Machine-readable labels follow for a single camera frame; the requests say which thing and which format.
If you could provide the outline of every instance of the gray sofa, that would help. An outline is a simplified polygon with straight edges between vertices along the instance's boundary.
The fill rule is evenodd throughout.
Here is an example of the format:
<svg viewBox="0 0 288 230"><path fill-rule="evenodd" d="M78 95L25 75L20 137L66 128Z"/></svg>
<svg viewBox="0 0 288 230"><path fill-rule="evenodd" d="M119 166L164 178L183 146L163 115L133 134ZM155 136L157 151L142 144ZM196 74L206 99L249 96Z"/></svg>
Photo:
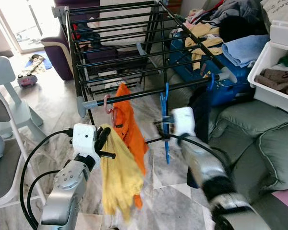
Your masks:
<svg viewBox="0 0 288 230"><path fill-rule="evenodd" d="M254 100L214 109L209 145L230 158L232 179L272 230L288 230L288 207L273 195L288 189L288 113Z"/></svg>

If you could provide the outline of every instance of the white chair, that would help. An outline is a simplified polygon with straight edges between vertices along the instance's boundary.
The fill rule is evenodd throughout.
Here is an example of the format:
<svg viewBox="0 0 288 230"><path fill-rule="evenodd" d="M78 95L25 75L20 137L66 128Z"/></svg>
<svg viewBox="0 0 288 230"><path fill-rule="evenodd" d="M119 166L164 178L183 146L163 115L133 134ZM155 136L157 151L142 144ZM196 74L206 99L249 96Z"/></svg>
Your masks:
<svg viewBox="0 0 288 230"><path fill-rule="evenodd" d="M18 194L19 184L17 182L21 173L21 161L23 158L26 160L28 155L9 105L1 97L0 122L9 122L15 136L14 139L5 140L3 156L0 158L0 207L2 207ZM29 164L28 166L29 175L33 180L36 179L31 165ZM45 204L46 198L43 190L41 189L40 184L36 185L38 195L40 196L42 203Z"/></svg>
<svg viewBox="0 0 288 230"><path fill-rule="evenodd" d="M0 85L4 85L5 89L13 99L14 103L10 104L10 109L18 128L28 126L33 133L35 139L40 142L46 135L38 127L43 124L43 120L37 115L32 108L28 106L25 100L21 100L11 85L11 82L15 80L15 74L10 64L10 61L6 57L0 57ZM0 134L4 135L11 133L12 129L9 123L0 123Z"/></svg>

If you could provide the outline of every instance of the pink hanger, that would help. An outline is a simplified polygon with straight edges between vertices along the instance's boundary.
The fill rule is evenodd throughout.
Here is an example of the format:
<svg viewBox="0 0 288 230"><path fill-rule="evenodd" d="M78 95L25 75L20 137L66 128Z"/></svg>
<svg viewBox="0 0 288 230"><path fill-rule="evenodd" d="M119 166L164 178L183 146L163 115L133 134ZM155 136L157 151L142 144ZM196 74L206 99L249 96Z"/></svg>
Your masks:
<svg viewBox="0 0 288 230"><path fill-rule="evenodd" d="M117 116L117 108L111 108L108 109L107 107L107 99L110 98L110 94L105 95L104 97L104 110L106 112L106 114L112 114L111 116L111 122L112 122L112 126L115 126L115 122L116 122L116 116Z"/></svg>

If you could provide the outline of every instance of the brown cloth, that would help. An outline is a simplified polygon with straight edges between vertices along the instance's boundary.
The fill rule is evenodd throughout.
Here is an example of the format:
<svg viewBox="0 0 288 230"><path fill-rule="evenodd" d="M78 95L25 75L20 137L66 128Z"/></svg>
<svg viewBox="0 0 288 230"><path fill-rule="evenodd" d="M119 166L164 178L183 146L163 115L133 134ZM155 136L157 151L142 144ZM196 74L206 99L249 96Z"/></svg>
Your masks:
<svg viewBox="0 0 288 230"><path fill-rule="evenodd" d="M288 95L288 71L266 69L256 76L255 81Z"/></svg>

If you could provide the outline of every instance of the drying rack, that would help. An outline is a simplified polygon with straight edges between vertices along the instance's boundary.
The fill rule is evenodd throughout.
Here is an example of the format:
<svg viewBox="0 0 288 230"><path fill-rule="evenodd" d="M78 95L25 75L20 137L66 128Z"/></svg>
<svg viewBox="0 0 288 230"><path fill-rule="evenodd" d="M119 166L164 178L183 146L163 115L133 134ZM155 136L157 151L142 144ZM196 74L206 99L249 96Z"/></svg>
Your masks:
<svg viewBox="0 0 288 230"><path fill-rule="evenodd" d="M114 16L107 18L96 18L89 20L75 20L75 17L79 17L79 15L86 15L92 13L105 13L105 12L117 12L117 11L127 11L127 10L135 10L135 9L143 9L150 8L150 11L147 13L139 13L139 14L126 14L123 16ZM143 90L138 92L133 92L128 95L120 96L120 97L111 97L108 98L107 104L112 104L116 102L121 102L125 100L131 100L134 98L144 97L156 93L166 93L168 91L176 90L184 87L190 87L197 84L208 83L212 81L212 77L207 77L199 80L194 80L190 82L178 83L178 84L168 84L167 80L167 69L177 66L183 65L192 65L192 63L200 62L201 60L194 60L189 62L180 62L177 61L175 64L169 64L166 54L172 52L180 52L192 50L195 48L200 48L206 56L205 59L212 60L214 64L227 75L227 77L222 76L222 74L215 75L213 77L214 81L221 80L222 78L228 78L228 76L233 76L233 74L226 67L220 63L215 56L207 49L201 41L194 36L186 26L178 19L176 15L174 15L171 11L168 10L165 3L162 1L145 1L145 2L135 2L135 3L125 3L125 4L117 4L117 5L108 5L108 6L98 6L98 7L89 7L89 8L77 8L77 9L69 9L68 7L56 7L53 9L55 17L58 17L60 23L63 27L64 32L68 38L69 49L71 52L72 58L72 69L74 76L74 83L76 89L77 96L77 107L78 112L81 117L85 117L86 111L88 111L92 124L94 125L94 119L91 113L91 109L103 106L103 100L95 100L94 95L100 93L107 93L109 91L115 91L118 87L110 87L108 89L99 89L95 90L94 88L98 85L105 84L103 81L116 82L124 80L139 80L136 83L131 82L128 83L128 87L133 87L135 84L143 84ZM96 28L82 28L75 29L73 27L74 24L77 23L97 23L101 21L111 21L118 19L127 19L127 18L138 18L138 17L149 17L146 21L140 22L131 22L124 23L119 25L112 26L103 26ZM166 21L173 21L175 26L165 27ZM123 33L119 35L106 35L99 37L89 37L86 38L86 35L89 33L102 34L104 32L114 32L114 31L126 31L128 29L134 28L145 28L143 31L133 32L133 33ZM181 37L173 37L173 38L165 38L165 31L169 32L173 29L181 28L184 31L184 35ZM161 33L161 39L155 39L155 34ZM135 38L135 37L143 37L144 41L141 43L133 43L127 44L123 46L110 46L110 47L102 47L95 48L90 50L82 50L80 48L83 44L98 44L100 42L105 41L113 41L127 38ZM167 50L166 43L171 42L175 39L183 39L186 37L190 37L196 45L181 48L177 50ZM154 43L162 44L162 51L151 53L151 47ZM87 55L90 53L97 53L103 51L109 51L113 49L121 49L121 48L130 48L137 47L138 52L135 55L131 55L125 58L111 58L108 60L99 61L98 59L88 59ZM152 63L149 60L153 56L162 55L162 66L152 66ZM110 74L107 76L98 76L99 73L108 72L109 69L116 70L117 73ZM154 71L159 71L159 77L163 77L164 86L161 88L155 88L150 90L145 90L145 77L149 76ZM89 74L94 74L95 77L88 78ZM165 102L165 112L163 116L168 115L168 107L167 101Z"/></svg>

